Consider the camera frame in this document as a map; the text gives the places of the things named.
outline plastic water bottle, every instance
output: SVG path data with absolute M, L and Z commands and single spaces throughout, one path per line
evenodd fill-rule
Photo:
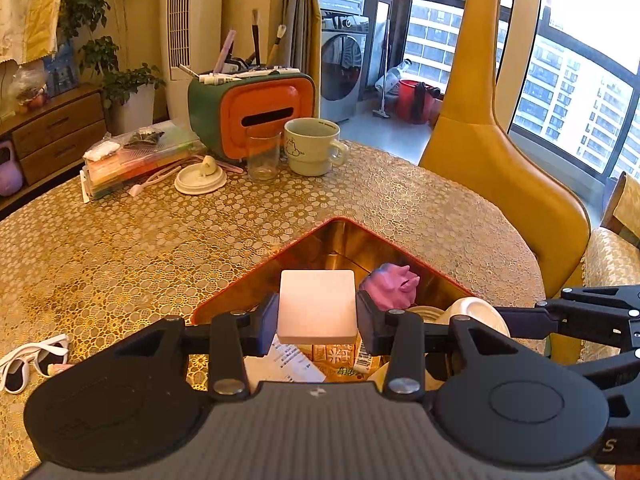
M 398 66 L 393 67 L 386 73 L 386 83 L 385 77 L 382 76 L 378 81 L 376 81 L 376 90 L 382 94 L 382 86 L 385 86 L 385 95 L 389 93 L 389 91 L 394 88 L 402 78 L 402 72 L 408 69 L 411 66 L 411 60 L 405 59 Z

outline pink flower-shaped object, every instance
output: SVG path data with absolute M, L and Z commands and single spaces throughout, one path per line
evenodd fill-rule
M 405 310 L 415 302 L 418 283 L 420 276 L 409 266 L 382 264 L 363 280 L 360 290 L 366 290 L 380 310 Z

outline curtain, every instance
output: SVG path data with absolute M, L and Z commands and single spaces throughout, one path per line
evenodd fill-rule
M 280 42 L 278 64 L 299 68 L 316 84 L 315 115 L 320 115 L 321 15 L 318 0 L 280 0 L 287 33 Z
M 60 0 L 0 0 L 0 62 L 27 63 L 56 49 Z

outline drinking glass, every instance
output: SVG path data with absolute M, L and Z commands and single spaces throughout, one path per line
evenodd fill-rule
M 246 171 L 254 182 L 271 180 L 278 174 L 281 136 L 281 132 L 274 136 L 246 136 Z

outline red bucket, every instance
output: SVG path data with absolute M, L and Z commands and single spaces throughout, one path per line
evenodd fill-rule
M 434 98 L 428 91 L 424 92 L 424 94 L 417 92 L 415 86 L 418 83 L 419 81 L 413 81 L 412 79 L 402 79 L 400 81 L 396 114 L 407 123 L 425 124 L 431 115 Z M 427 90 L 433 88 L 429 85 L 426 85 L 426 87 Z

